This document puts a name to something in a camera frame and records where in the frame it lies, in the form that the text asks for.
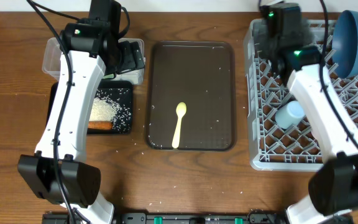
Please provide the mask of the dark blue plate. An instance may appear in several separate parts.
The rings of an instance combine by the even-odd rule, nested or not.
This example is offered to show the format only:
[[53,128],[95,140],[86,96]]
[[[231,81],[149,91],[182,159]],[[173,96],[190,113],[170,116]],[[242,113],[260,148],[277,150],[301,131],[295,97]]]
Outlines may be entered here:
[[333,62],[339,78],[358,75],[358,12],[343,11],[334,26],[332,49]]

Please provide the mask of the yellow plastic spoon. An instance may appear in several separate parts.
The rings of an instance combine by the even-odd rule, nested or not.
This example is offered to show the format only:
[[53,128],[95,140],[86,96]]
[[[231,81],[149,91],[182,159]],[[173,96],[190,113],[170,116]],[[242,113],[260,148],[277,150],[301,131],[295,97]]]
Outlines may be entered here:
[[186,103],[184,102],[180,102],[175,110],[177,114],[177,125],[175,127],[175,132],[172,139],[172,148],[174,149],[177,149],[180,144],[181,122],[184,115],[186,115],[186,110],[187,107],[186,107]]

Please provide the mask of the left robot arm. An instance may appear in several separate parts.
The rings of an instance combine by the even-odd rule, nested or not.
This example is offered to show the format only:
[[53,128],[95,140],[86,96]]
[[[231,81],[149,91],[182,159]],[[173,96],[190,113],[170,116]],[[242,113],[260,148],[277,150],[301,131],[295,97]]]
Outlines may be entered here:
[[60,74],[45,131],[17,169],[33,193],[68,210],[67,223],[111,223],[114,205],[100,191],[101,171],[86,163],[86,135],[105,76],[143,73],[144,42],[107,21],[69,23],[56,38]]

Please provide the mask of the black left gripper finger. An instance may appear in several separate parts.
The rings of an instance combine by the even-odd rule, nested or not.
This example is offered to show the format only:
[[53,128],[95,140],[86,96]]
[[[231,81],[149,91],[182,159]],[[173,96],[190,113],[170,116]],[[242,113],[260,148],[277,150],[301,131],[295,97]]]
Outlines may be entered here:
[[138,42],[131,43],[132,53],[135,61],[136,69],[143,69],[145,67],[143,55],[140,50],[140,46]]
[[127,49],[124,52],[123,72],[130,72],[136,69],[136,62],[133,51]]

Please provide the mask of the white rice pile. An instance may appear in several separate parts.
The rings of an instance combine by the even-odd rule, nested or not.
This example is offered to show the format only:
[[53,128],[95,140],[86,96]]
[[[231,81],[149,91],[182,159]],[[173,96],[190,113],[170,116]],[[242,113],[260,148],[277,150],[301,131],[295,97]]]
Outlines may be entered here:
[[88,134],[128,134],[132,129],[132,89],[102,88],[96,91],[89,121],[110,121],[110,130],[88,129]]

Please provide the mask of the light blue plastic cup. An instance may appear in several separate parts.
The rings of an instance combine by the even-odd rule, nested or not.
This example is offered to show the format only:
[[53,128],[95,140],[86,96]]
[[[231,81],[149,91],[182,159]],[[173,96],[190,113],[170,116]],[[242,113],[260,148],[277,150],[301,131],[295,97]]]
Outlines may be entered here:
[[291,101],[275,113],[276,124],[282,129],[297,126],[305,117],[305,112],[299,102]]

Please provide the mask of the orange carrot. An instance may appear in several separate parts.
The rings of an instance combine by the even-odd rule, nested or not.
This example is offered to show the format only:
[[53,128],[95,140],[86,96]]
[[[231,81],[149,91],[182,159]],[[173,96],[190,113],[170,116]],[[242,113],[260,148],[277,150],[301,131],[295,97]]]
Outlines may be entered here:
[[110,121],[90,121],[88,123],[88,129],[110,130],[112,127],[113,124]]

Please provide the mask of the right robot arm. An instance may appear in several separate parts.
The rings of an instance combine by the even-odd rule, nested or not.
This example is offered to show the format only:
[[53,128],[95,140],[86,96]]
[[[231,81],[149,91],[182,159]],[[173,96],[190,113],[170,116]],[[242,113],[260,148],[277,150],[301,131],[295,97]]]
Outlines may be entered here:
[[358,209],[358,128],[329,79],[325,47],[312,44],[307,21],[256,19],[244,39],[249,94],[249,132],[260,134],[257,52],[300,104],[323,157],[308,195],[286,210],[288,223],[322,223]]

